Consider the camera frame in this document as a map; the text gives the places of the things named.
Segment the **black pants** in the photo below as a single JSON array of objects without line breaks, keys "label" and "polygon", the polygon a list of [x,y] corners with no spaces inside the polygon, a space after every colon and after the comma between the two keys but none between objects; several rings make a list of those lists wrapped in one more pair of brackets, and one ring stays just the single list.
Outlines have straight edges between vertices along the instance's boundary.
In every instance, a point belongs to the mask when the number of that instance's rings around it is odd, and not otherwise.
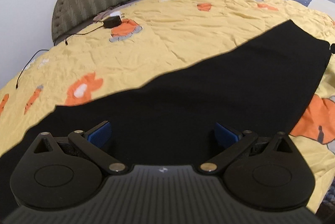
[{"label": "black pants", "polygon": [[289,133],[312,100],[332,55],[286,21],[234,50],[146,85],[78,106],[58,106],[1,157],[1,217],[17,208],[10,176],[41,132],[63,137],[111,123],[107,152],[125,164],[200,164],[218,154],[214,125],[261,136]]}]

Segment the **black power adapter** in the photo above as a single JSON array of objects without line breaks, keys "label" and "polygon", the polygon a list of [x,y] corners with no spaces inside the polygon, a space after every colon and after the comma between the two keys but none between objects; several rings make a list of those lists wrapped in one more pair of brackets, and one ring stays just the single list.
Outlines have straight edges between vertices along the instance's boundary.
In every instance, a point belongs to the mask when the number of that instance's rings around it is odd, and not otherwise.
[{"label": "black power adapter", "polygon": [[119,26],[122,23],[122,19],[120,16],[110,16],[107,19],[103,20],[104,28],[114,28]]}]

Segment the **yellow carrot print bedsheet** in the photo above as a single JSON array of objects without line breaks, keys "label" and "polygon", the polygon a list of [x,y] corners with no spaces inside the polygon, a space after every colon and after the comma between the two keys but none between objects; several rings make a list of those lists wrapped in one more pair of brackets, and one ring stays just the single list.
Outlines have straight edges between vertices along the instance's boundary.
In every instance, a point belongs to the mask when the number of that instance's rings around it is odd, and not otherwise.
[{"label": "yellow carrot print bedsheet", "polygon": [[1,154],[56,106],[81,105],[137,88],[170,71],[226,53],[292,20],[334,41],[334,18],[293,0],[141,0],[121,9],[112,33],[91,24],[60,43],[1,89]]}]

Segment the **white plug charger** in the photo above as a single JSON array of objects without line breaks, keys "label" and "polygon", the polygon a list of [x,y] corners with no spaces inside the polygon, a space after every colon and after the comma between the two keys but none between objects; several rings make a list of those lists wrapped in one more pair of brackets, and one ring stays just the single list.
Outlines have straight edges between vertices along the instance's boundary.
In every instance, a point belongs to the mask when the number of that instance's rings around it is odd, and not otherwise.
[{"label": "white plug charger", "polygon": [[117,16],[119,16],[120,18],[123,18],[124,14],[121,11],[114,11],[110,13],[110,17],[117,17]]}]

